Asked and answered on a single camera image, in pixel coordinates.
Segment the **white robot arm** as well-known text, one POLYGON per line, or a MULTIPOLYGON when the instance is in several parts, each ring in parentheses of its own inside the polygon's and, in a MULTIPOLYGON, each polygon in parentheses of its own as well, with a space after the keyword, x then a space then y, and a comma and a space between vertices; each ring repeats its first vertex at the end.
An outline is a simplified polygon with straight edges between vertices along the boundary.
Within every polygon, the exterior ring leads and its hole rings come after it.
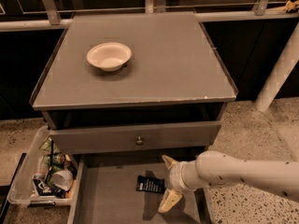
MULTIPOLYGON (((299 24, 279 55, 255 107, 264 112, 299 60, 299 24)), ((277 196, 299 201, 299 163, 296 161, 246 161, 218 151, 205 151, 194 161, 175 161, 164 155, 167 169, 166 191, 159 211, 165 213, 175 206, 182 195, 198 189, 221 188, 246 184, 277 196)))

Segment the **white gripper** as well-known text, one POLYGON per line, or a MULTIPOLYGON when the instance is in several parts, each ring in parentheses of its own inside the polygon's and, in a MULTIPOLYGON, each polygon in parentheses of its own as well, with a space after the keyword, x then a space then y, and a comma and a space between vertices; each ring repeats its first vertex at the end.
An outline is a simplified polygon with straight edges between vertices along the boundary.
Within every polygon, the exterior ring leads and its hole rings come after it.
POLYGON ((198 174, 195 161, 176 161, 163 155, 162 159, 167 168, 167 187, 158 212, 170 211, 182 198, 182 194, 198 189, 198 174))

